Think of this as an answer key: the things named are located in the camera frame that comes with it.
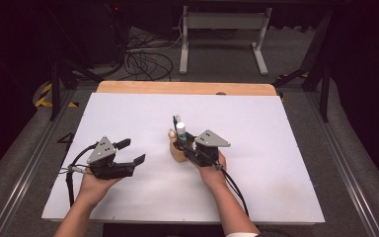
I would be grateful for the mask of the white table sheet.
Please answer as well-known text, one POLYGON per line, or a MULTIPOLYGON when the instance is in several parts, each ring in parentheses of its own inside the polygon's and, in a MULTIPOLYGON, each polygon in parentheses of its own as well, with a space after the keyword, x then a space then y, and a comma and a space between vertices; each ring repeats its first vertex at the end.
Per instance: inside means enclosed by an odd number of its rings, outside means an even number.
POLYGON ((199 135, 210 129, 229 142, 227 171, 257 224, 315 224, 325 220, 280 99, 230 95, 91 95, 64 162, 85 163, 86 147, 107 137, 130 139, 117 162, 145 161, 120 181, 91 217, 103 222, 210 224, 214 200, 190 162, 170 152, 174 115, 199 135))

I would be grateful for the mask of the white desk frame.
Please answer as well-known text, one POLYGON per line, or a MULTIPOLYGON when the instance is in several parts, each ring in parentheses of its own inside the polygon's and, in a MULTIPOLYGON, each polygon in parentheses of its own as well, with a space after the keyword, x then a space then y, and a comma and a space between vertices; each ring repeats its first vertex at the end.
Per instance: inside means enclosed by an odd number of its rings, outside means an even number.
POLYGON ((262 54, 262 45, 270 20, 272 9, 260 13, 210 13, 191 12, 189 6, 183 7, 182 49, 179 72, 186 74, 189 64, 189 30, 258 30, 259 37, 251 43, 258 68, 262 75, 268 75, 262 54))

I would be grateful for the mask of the tan pen holder with bear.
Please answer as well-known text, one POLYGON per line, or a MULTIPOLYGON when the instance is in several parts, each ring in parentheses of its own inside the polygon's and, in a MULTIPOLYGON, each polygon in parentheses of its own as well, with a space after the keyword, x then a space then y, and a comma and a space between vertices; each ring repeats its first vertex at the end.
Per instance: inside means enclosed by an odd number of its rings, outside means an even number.
POLYGON ((181 150, 178 146, 177 133, 173 129, 170 129, 168 131, 168 136, 170 139, 170 151, 174 160, 178 163, 188 161, 188 158, 185 156, 184 151, 181 150))

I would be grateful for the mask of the person's right hand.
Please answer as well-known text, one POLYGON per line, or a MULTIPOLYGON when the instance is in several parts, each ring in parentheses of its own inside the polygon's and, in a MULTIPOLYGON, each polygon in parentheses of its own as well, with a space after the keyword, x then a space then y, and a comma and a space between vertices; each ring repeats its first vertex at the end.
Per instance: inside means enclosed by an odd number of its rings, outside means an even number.
POLYGON ((199 167, 196 166, 201 179, 206 184, 206 186, 214 190, 218 187, 225 187, 226 181, 221 170, 217 170, 215 167, 199 167))

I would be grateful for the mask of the yellow and black hazard tape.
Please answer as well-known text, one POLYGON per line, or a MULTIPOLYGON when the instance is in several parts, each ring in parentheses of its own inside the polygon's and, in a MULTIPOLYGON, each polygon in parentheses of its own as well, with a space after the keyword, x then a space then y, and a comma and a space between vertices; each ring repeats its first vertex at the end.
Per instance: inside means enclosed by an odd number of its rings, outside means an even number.
POLYGON ((52 102, 48 101, 46 97, 49 95, 49 92, 52 88, 52 84, 48 82, 42 89, 40 95, 38 96, 37 101, 35 102, 35 106, 38 107, 44 107, 44 108, 51 108, 52 102))

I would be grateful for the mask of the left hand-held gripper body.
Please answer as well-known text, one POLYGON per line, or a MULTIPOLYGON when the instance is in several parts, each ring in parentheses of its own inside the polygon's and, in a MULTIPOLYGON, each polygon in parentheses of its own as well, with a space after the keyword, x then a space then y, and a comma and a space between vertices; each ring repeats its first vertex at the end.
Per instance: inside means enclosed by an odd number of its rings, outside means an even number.
POLYGON ((132 162, 116 163, 114 161, 116 152, 117 149, 114 148, 114 144, 106 136, 103 136, 97 143, 96 148, 87 160, 87 164, 98 179, 110 180, 133 175, 135 165, 132 162))

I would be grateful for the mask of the black metal stand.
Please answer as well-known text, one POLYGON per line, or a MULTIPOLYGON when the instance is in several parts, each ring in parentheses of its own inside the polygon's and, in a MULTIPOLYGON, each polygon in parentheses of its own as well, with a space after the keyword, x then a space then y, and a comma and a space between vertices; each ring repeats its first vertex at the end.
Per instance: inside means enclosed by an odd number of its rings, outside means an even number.
POLYGON ((328 122, 328 99, 330 87, 330 75, 328 61, 323 53, 323 44, 327 34, 327 29, 333 15, 332 10, 327 10, 321 20, 315 35, 306 51, 306 55, 300 67, 288 75, 279 75, 272 86, 278 88, 289 81, 300 78, 303 74, 308 73, 302 84, 304 92, 312 92, 318 85, 321 85, 321 95, 319 103, 319 113, 324 122, 328 122))
POLYGON ((70 42, 70 38, 59 26, 59 22, 52 11, 47 6, 44 6, 44 9, 47 23, 45 29, 51 39, 51 42, 48 44, 48 56, 51 61, 50 83, 52 86, 50 119, 55 120, 62 109, 60 87, 64 86, 67 90, 75 90, 78 85, 74 71, 98 83, 102 82, 103 78, 74 60, 73 52, 70 49, 73 43, 70 42))

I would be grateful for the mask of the person's left hand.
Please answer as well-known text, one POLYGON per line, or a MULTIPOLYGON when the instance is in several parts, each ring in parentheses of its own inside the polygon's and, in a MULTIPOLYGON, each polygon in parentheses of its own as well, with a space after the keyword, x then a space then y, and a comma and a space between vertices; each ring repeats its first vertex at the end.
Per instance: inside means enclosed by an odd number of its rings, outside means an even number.
POLYGON ((119 181, 121 181, 121 178, 103 180, 98 179, 92 173, 84 174, 77 200, 88 206, 95 207, 105 197, 109 189, 119 181))

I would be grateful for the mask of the aluminium floor rail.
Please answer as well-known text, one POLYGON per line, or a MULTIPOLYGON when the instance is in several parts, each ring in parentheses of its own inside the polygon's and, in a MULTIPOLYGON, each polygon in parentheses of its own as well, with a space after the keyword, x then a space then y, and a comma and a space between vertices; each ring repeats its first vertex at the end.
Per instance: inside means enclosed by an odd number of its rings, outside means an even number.
POLYGON ((306 92, 305 97, 313 113, 317 117, 320 127, 324 131, 326 140, 329 142, 330 149, 334 156, 334 162, 368 237, 379 237, 379 223, 368 204, 367 198, 363 194, 361 186, 352 174, 345 155, 336 140, 331 125, 324 121, 324 118, 320 113, 319 103, 315 96, 312 93, 306 92))
POLYGON ((61 109, 51 120, 51 110, 41 109, 28 122, 0 162, 0 237, 6 233, 43 160, 74 90, 61 96, 61 109))

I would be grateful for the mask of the white and green glue stick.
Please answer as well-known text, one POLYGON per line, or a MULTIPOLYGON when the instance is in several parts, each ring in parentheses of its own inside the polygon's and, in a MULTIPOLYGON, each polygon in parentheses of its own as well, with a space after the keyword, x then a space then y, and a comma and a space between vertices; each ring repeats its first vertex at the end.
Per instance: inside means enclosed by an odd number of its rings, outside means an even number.
POLYGON ((180 121, 177 123, 176 129, 177 129, 178 139, 183 142, 186 142, 187 141, 186 125, 180 121))

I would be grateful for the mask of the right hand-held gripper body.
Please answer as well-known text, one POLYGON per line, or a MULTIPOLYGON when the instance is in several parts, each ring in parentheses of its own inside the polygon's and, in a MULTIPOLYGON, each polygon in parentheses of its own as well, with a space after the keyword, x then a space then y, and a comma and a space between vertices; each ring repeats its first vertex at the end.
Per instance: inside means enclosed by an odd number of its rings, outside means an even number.
MULTIPOLYGON (((187 141, 182 147, 187 149, 187 141)), ((193 148, 185 151, 185 156, 199 167, 219 166, 219 148, 230 147, 231 143, 207 129, 195 137, 193 148)))

